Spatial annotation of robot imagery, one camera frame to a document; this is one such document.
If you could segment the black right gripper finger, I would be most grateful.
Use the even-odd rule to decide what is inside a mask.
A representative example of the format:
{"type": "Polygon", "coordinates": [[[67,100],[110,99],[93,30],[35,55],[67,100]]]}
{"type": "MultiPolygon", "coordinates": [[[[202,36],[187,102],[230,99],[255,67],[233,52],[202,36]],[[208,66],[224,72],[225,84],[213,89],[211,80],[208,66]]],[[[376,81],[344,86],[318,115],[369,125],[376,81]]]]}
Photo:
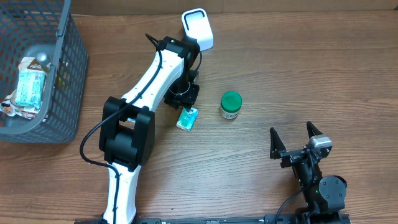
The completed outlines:
{"type": "Polygon", "coordinates": [[[270,128],[270,137],[271,137],[271,149],[270,149],[270,158],[271,159],[280,159],[281,154],[286,152],[286,148],[280,139],[277,131],[274,128],[270,128]]]}
{"type": "Polygon", "coordinates": [[[315,125],[311,121],[307,121],[306,127],[309,138],[323,134],[319,129],[315,127],[315,125]]]}

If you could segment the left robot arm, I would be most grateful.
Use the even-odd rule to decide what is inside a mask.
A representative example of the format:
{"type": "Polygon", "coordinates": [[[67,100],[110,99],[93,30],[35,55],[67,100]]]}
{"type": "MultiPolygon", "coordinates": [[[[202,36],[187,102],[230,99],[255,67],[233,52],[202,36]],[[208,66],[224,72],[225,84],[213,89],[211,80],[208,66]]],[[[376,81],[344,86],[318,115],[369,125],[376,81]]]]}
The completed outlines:
{"type": "Polygon", "coordinates": [[[109,97],[103,107],[99,149],[109,170],[109,194],[102,223],[134,223],[138,175],[155,143],[155,111],[160,102],[189,110],[200,90],[192,68],[201,58],[198,41],[148,38],[156,49],[152,64],[135,87],[122,98],[109,97]]]}

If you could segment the green lid jar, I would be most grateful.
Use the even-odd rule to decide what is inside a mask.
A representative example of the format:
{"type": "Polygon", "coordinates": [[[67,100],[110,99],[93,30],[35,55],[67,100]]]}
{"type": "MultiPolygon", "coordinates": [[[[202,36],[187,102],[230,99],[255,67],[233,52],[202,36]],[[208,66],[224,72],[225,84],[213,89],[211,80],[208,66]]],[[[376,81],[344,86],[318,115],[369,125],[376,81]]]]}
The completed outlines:
{"type": "Polygon", "coordinates": [[[225,119],[235,119],[242,107],[243,99],[236,91],[228,91],[220,101],[220,115],[225,119]]]}

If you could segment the small Kleenex tissue pack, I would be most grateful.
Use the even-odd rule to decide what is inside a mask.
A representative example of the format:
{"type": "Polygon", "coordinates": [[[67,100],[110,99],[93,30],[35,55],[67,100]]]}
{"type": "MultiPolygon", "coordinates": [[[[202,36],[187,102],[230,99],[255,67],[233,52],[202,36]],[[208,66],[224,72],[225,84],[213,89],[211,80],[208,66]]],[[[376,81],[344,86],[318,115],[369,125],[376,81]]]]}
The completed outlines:
{"type": "Polygon", "coordinates": [[[177,120],[176,127],[190,132],[195,124],[198,112],[199,111],[196,108],[183,108],[180,117],[177,120]]]}

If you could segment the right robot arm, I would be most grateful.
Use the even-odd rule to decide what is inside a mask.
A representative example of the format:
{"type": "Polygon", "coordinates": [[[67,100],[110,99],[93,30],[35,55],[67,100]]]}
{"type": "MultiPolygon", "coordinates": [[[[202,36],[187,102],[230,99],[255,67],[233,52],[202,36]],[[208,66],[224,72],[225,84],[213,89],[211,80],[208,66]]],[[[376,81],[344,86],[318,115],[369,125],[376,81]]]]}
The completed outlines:
{"type": "Polygon", "coordinates": [[[349,216],[341,213],[345,208],[347,182],[338,175],[322,176],[318,165],[331,152],[332,141],[311,121],[307,121],[306,127],[309,142],[294,151],[286,150],[277,131],[270,128],[270,158],[280,159],[282,168],[292,168],[300,190],[290,196],[275,215],[266,215],[264,221],[297,224],[350,223],[349,216]],[[306,206],[296,209],[293,214],[283,215],[284,207],[300,194],[303,195],[306,206]]]}

